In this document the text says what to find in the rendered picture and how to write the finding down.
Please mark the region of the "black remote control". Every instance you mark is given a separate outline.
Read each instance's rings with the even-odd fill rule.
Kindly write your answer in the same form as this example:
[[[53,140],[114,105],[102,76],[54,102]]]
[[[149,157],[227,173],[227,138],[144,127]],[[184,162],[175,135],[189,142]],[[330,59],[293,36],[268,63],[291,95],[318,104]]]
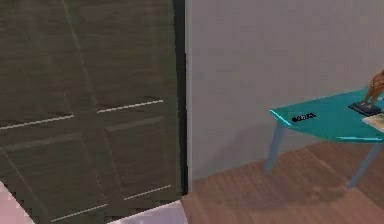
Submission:
[[[307,120],[307,119],[312,119],[312,118],[316,118],[317,115],[315,113],[307,113],[307,114],[302,114],[302,115],[298,115],[298,116],[295,116],[295,117],[292,117],[292,122],[300,122],[300,121],[304,121],[304,120]]]

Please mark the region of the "beige flat book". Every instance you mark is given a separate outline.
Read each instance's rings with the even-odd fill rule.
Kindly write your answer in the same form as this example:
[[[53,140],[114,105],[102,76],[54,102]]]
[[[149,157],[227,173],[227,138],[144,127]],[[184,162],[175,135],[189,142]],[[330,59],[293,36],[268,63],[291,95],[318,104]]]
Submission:
[[[384,132],[384,113],[365,117],[362,121],[380,132]]]

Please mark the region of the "dark brown panelled door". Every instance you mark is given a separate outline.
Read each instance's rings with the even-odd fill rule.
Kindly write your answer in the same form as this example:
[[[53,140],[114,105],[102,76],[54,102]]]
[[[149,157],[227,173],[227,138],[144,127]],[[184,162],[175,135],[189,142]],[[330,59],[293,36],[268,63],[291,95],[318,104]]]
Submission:
[[[0,0],[0,183],[28,224],[179,200],[184,0]]]

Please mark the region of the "teal table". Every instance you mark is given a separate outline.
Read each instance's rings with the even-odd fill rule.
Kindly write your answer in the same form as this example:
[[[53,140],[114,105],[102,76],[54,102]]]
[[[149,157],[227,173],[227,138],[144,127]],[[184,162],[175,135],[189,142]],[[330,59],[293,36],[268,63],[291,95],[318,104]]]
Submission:
[[[349,105],[360,101],[365,92],[365,89],[361,89],[270,109],[270,114],[276,119],[276,126],[264,170],[269,172],[273,167],[286,129],[334,142],[372,144],[371,151],[347,186],[348,189],[353,188],[378,152],[384,148],[384,132],[365,124],[362,119],[366,116],[349,108]],[[384,109],[384,101],[378,102],[378,107]],[[307,113],[315,113],[317,117],[292,122],[292,117]]]

